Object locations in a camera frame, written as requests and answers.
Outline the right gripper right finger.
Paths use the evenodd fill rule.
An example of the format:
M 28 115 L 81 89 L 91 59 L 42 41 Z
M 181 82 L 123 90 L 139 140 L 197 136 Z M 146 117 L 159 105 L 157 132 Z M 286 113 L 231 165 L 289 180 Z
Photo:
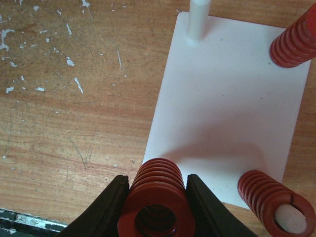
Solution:
M 255 237 L 196 174 L 187 177 L 186 197 L 195 219 L 196 237 Z

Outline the large red spring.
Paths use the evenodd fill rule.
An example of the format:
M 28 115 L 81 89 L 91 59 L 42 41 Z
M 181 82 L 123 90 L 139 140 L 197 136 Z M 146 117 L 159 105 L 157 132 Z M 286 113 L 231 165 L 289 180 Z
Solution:
M 313 206 L 301 195 L 290 190 L 266 173 L 251 170 L 244 173 L 237 185 L 238 193 L 246 205 L 273 237 L 310 237 L 316 228 L 316 213 Z M 301 234 L 284 230 L 275 219 L 277 208 L 289 204 L 300 211 L 307 221 Z
M 316 57 L 316 5 L 282 32 L 270 45 L 270 58 L 283 68 L 294 68 Z

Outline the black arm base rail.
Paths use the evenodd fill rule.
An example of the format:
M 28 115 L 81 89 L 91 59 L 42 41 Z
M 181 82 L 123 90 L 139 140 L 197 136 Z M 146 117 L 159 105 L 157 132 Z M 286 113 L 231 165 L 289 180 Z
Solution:
M 54 237 L 67 227 L 67 224 L 0 209 L 1 237 Z

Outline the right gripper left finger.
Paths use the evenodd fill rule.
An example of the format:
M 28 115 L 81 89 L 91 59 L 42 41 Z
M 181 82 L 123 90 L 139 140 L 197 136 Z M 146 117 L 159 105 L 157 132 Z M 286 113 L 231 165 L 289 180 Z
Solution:
M 128 176 L 118 175 L 58 237 L 118 237 L 118 221 L 129 193 Z

